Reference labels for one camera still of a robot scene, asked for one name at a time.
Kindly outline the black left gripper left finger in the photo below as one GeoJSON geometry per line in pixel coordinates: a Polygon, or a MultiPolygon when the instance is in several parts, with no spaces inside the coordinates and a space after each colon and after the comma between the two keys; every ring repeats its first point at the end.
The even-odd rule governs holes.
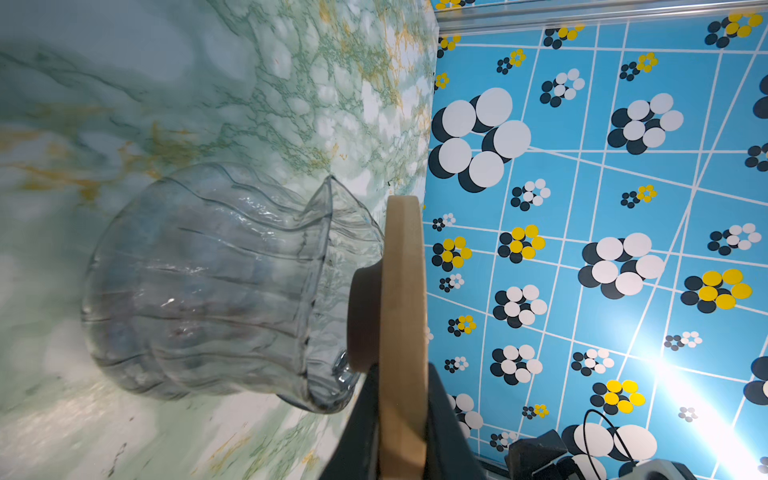
{"type": "Polygon", "coordinates": [[[380,444],[379,368],[366,376],[337,448],[320,480],[376,480],[380,444]]]}

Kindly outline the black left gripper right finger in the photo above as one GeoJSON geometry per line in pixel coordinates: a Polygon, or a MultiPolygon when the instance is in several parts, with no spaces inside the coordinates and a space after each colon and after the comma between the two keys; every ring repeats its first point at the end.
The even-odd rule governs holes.
{"type": "Polygon", "coordinates": [[[469,449],[438,371],[428,366],[427,456],[424,478],[431,480],[482,480],[483,468],[469,449]]]}

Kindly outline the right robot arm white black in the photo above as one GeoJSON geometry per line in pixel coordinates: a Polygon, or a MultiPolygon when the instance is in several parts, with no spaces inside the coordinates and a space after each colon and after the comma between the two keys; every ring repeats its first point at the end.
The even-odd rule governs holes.
{"type": "Polygon", "coordinates": [[[495,436],[492,445],[505,454],[512,479],[693,479],[682,463],[657,456],[658,442],[644,427],[617,426],[607,416],[588,410],[578,424],[538,437],[495,436]],[[619,463],[615,475],[605,462],[619,463]]]}

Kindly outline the clear glass carafe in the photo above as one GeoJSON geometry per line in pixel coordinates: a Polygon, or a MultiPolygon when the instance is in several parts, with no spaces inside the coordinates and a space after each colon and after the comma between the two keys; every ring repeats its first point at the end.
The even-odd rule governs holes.
{"type": "Polygon", "coordinates": [[[349,403],[354,273],[383,233],[336,178],[310,198],[237,163],[202,163],[145,188],[87,269],[82,325],[96,366],[127,392],[274,394],[314,413],[349,403]]]}

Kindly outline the round wooden dripper holder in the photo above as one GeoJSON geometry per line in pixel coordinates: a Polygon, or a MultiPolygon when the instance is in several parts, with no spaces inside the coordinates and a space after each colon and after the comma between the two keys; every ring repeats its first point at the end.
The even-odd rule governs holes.
{"type": "Polygon", "coordinates": [[[387,201],[383,254],[351,283],[351,367],[378,369],[377,470],[381,479],[420,479],[426,466],[428,360],[422,216],[414,196],[387,201]]]}

